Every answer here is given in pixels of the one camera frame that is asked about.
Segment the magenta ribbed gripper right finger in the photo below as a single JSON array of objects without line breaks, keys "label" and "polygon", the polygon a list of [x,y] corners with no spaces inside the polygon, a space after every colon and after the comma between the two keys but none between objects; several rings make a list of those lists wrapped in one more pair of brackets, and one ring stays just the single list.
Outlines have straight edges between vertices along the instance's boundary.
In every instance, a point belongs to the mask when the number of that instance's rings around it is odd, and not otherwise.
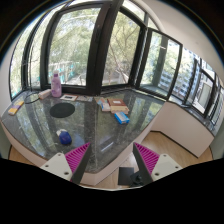
[{"label": "magenta ribbed gripper right finger", "polygon": [[168,154],[158,154],[136,142],[133,143],[133,154],[139,168],[135,180],[141,185],[147,185],[182,169]]}]

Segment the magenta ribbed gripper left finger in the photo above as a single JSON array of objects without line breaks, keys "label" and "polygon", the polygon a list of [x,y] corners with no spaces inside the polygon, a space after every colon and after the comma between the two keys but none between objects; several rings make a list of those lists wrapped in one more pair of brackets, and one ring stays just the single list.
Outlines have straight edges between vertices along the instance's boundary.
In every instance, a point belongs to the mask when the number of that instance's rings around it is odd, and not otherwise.
[{"label": "magenta ribbed gripper left finger", "polygon": [[91,145],[86,143],[66,154],[55,154],[41,169],[79,185],[90,155]]}]

